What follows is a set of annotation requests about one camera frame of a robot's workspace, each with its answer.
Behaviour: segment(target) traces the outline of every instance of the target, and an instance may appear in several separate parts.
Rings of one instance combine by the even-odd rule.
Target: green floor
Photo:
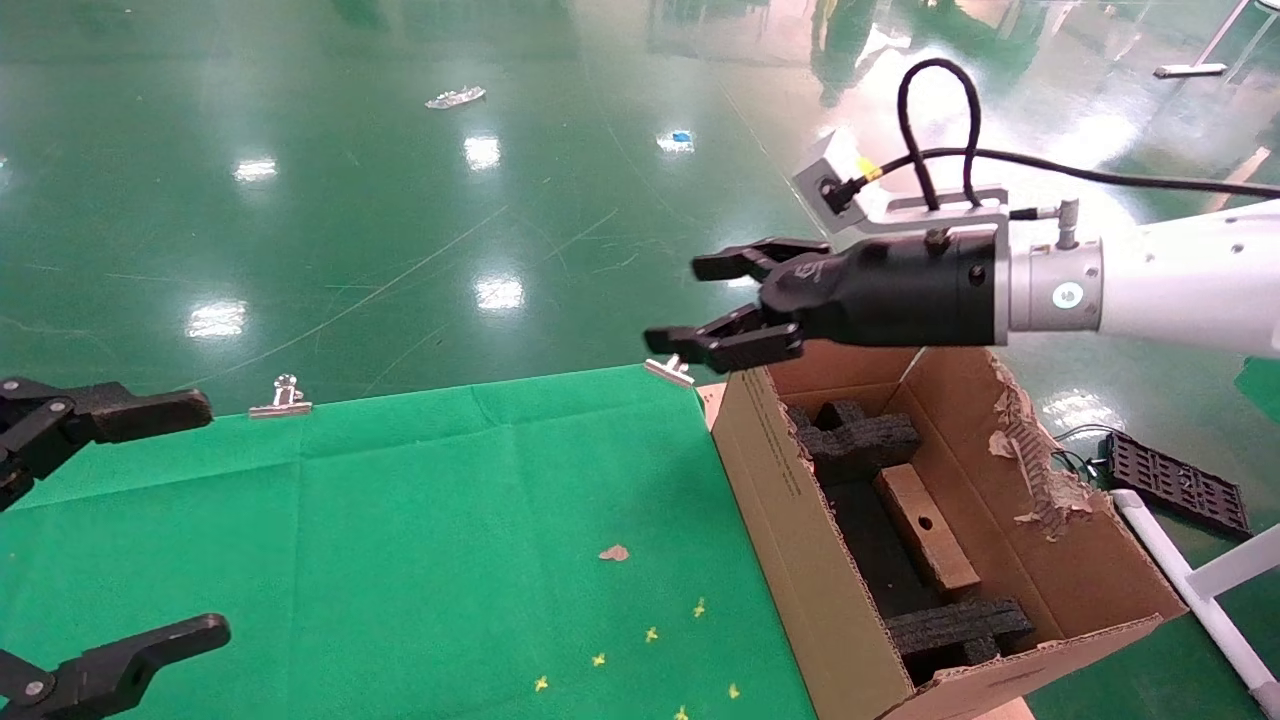
[[[1236,65],[1261,10],[1215,56],[1228,78],[1151,78],[1233,5],[5,0],[0,374],[196,384],[236,414],[282,372],[332,402],[636,363],[644,327],[751,297],[694,283],[689,256],[815,236],[786,176],[824,128],[901,152],[896,86],[929,55],[974,73],[987,146],[1280,182],[1280,29]],[[463,85],[488,99],[424,108]],[[922,76],[922,143],[963,140],[961,100]],[[659,146],[676,129],[692,152]],[[1085,231],[1222,202],[978,176],[1018,205],[1078,193]],[[1280,425],[1235,388],[1242,359],[1091,337],[1023,337],[1005,356],[1051,429],[1124,425],[1240,483],[1257,527],[1280,520]],[[1228,547],[1170,527],[1193,564]],[[1262,582],[1225,598],[1274,667],[1277,597]],[[1161,684],[1128,675],[1151,665]],[[1080,698],[1100,693],[1129,716],[1252,707],[1190,620],[1033,705],[1091,716]]]

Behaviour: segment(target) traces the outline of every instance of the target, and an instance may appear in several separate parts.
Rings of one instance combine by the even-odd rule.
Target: foam block
[[[850,401],[823,405],[815,420],[799,407],[787,407],[787,415],[822,486],[870,480],[882,468],[910,462],[920,446],[905,414],[868,418]]]

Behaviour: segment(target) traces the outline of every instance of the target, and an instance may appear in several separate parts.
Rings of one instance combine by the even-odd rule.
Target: small debris
[[[662,133],[657,138],[658,147],[662,147],[667,152],[692,152],[694,151],[694,133],[687,129],[677,129],[669,133]]]
[[[472,100],[479,100],[481,97],[484,97],[483,87],[463,86],[462,90],[458,91],[449,90],[448,92],[442,92],[436,95],[434,100],[426,101],[426,106],[431,108],[433,110],[448,110],[449,108],[465,105],[467,102],[471,102]]]
[[[621,544],[616,544],[600,553],[600,560],[613,560],[614,562],[622,562],[627,557],[631,557],[631,553]]]

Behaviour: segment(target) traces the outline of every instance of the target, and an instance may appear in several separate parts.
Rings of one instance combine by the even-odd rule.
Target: cardboard box
[[[1036,625],[1016,655],[913,685],[785,415],[840,398],[911,416],[913,466],[977,593],[1016,598]],[[1057,446],[986,350],[810,342],[732,374],[712,434],[820,720],[968,720],[1187,611],[1110,498],[1051,468]]]

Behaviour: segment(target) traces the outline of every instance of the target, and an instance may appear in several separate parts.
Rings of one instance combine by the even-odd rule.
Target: green table cover
[[[0,515],[5,650],[209,611],[131,717],[813,717],[695,395],[636,366],[95,446]]]

